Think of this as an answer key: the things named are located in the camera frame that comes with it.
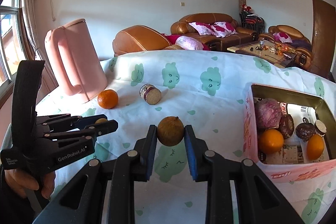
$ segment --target kettle lid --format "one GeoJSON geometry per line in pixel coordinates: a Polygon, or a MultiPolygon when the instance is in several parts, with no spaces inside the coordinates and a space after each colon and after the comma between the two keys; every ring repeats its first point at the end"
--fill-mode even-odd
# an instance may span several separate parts
{"type": "Polygon", "coordinates": [[[64,24],[62,27],[65,29],[65,28],[68,28],[70,26],[73,26],[75,24],[78,24],[78,23],[81,23],[81,22],[85,22],[85,19],[84,18],[80,18],[80,19],[76,19],[76,20],[73,20],[67,24],[64,24]]]}

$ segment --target brown leather sofa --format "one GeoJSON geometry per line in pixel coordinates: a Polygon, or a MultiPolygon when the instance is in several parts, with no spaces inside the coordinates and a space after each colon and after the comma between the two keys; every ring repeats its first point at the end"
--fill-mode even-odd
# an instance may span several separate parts
{"type": "Polygon", "coordinates": [[[196,38],[202,43],[208,43],[216,37],[213,35],[199,35],[197,30],[189,25],[189,23],[202,22],[206,24],[213,24],[219,21],[230,22],[238,32],[238,34],[232,34],[228,37],[218,38],[221,42],[220,49],[218,49],[219,51],[224,52],[228,47],[237,46],[257,40],[256,31],[239,27],[238,22],[234,20],[231,16],[220,13],[199,13],[187,15],[185,17],[182,17],[178,22],[175,22],[170,27],[170,32],[172,34],[183,34],[188,37],[196,38]]]}
{"type": "MultiPolygon", "coordinates": [[[[259,35],[259,40],[261,39],[265,39],[271,42],[275,42],[275,38],[273,36],[274,33],[278,33],[278,32],[285,32],[286,34],[288,34],[291,39],[301,39],[306,41],[309,45],[310,40],[305,37],[299,30],[288,26],[288,25],[276,25],[276,26],[271,26],[268,28],[268,33],[261,33],[259,35]]],[[[302,47],[298,47],[296,48],[296,59],[295,59],[295,63],[297,63],[301,68],[303,68],[304,70],[309,71],[309,68],[312,65],[313,62],[313,54],[311,51],[308,51],[305,48],[302,47]]]]}
{"type": "Polygon", "coordinates": [[[118,32],[112,42],[112,47],[114,56],[129,52],[183,50],[178,45],[172,45],[156,30],[143,25],[135,25],[118,32]]]}

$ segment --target human hand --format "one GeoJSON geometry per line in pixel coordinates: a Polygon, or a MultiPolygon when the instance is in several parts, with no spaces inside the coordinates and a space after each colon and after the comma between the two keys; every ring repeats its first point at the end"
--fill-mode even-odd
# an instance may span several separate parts
{"type": "MultiPolygon", "coordinates": [[[[49,199],[55,188],[55,172],[48,173],[42,177],[43,188],[41,194],[49,199]]],[[[5,170],[7,185],[20,197],[26,198],[25,188],[38,190],[39,184],[35,178],[21,169],[5,170]]]]}

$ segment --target pink box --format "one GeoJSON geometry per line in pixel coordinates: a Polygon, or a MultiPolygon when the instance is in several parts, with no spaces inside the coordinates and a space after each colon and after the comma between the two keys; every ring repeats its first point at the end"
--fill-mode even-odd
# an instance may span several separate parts
{"type": "Polygon", "coordinates": [[[253,97],[274,98],[278,102],[313,107],[316,113],[320,113],[319,119],[327,127],[327,134],[324,138],[330,159],[335,158],[333,155],[336,146],[332,141],[333,138],[328,138],[328,136],[335,136],[336,121],[328,105],[321,97],[273,86],[252,84],[249,87],[244,107],[243,151],[245,157],[253,160],[271,181],[279,183],[316,178],[328,174],[336,167],[336,159],[307,164],[263,164],[258,158],[257,127],[253,97]]]}

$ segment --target tablecloth with cartoon print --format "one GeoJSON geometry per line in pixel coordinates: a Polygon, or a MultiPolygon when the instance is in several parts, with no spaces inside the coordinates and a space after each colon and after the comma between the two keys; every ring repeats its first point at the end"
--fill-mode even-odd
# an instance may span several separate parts
{"type": "MultiPolygon", "coordinates": [[[[56,88],[37,106],[38,115],[71,113],[105,114],[115,119],[115,133],[97,139],[95,153],[56,171],[56,195],[75,173],[92,158],[112,160],[144,138],[150,124],[166,116],[178,116],[191,124],[195,135],[209,149],[227,159],[243,156],[243,102],[251,83],[273,85],[324,97],[336,113],[336,84],[298,68],[279,69],[257,57],[207,51],[151,51],[125,54],[101,65],[107,89],[119,95],[118,105],[102,109],[97,98],[73,104],[56,88]],[[157,105],[148,105],[139,95],[144,84],[161,90],[157,105]]],[[[320,178],[276,186],[306,224],[318,223],[336,196],[334,172],[320,178]]],[[[205,221],[205,182],[192,180],[183,141],[174,147],[157,144],[153,174],[146,183],[135,183],[137,224],[193,223],[205,221]]],[[[237,208],[234,208],[237,220],[237,208]]]]}

